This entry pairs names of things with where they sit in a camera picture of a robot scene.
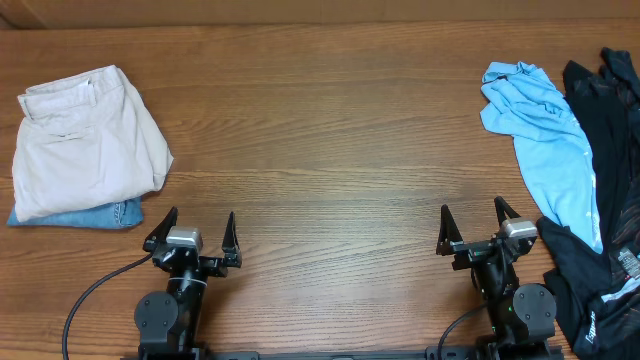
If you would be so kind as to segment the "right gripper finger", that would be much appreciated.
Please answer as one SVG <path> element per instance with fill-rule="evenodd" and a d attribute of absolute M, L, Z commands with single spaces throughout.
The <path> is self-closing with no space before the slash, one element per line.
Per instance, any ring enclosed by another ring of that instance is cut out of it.
<path fill-rule="evenodd" d="M 441 207 L 440 230 L 436 253 L 441 256 L 452 255 L 455 248 L 464 244 L 455 220 L 447 205 Z"/>
<path fill-rule="evenodd" d="M 501 196 L 497 196 L 494 199 L 494 205 L 499 225 L 501 225 L 506 220 L 520 217 L 520 215 Z"/>

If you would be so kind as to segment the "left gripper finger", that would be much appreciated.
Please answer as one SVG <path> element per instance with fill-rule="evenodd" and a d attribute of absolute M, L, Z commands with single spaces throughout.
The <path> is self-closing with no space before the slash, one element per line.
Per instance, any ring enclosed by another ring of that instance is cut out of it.
<path fill-rule="evenodd" d="M 142 249 L 145 252 L 154 252 L 158 245 L 166 242 L 166 238 L 178 219 L 178 208 L 172 207 L 165 218 L 155 227 L 155 229 L 145 238 Z"/>
<path fill-rule="evenodd" d="M 242 266 L 242 254 L 236 234 L 236 218 L 234 212 L 229 214 L 221 248 L 224 253 L 226 267 L 240 268 Z"/>

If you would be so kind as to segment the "black printed cycling jersey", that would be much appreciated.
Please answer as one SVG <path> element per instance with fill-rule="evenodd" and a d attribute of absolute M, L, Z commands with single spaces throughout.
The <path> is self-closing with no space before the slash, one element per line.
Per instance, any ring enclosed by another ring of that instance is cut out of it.
<path fill-rule="evenodd" d="M 611 244 L 598 254 L 569 228 L 543 217 L 537 226 L 555 263 L 544 275 L 556 296 L 556 320 L 581 359 L 639 356 L 639 77 L 631 55 L 603 48 L 595 73 L 612 82 L 626 108 L 628 193 Z"/>

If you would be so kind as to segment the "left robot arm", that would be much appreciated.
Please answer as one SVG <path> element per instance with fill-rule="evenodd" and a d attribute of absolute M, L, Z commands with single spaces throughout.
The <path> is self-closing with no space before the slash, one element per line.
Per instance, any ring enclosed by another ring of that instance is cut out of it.
<path fill-rule="evenodd" d="M 164 291 L 145 295 L 134 311 L 139 330 L 140 359 L 208 359 L 211 351 L 196 342 L 202 303 L 210 278 L 225 278 L 230 268 L 242 266 L 236 218 L 229 215 L 221 257 L 201 253 L 202 234 L 177 224 L 173 207 L 146 237 L 143 250 L 153 265 L 169 274 Z"/>

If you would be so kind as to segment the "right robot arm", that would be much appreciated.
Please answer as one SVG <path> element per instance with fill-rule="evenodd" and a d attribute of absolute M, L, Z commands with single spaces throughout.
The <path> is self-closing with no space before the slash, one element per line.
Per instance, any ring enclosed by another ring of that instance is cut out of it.
<path fill-rule="evenodd" d="M 514 263 L 528 254 L 538 238 L 535 224 L 521 217 L 502 197 L 494 199 L 499 229 L 490 239 L 464 241 L 449 208 L 441 207 L 436 253 L 453 258 L 455 271 L 468 269 L 472 284 L 483 303 L 453 321 L 428 353 L 432 359 L 477 360 L 562 360 L 559 346 L 548 339 L 555 335 L 557 305 L 555 296 L 544 285 L 522 285 Z M 492 333 L 477 338 L 461 350 L 445 342 L 462 322 L 485 312 Z"/>

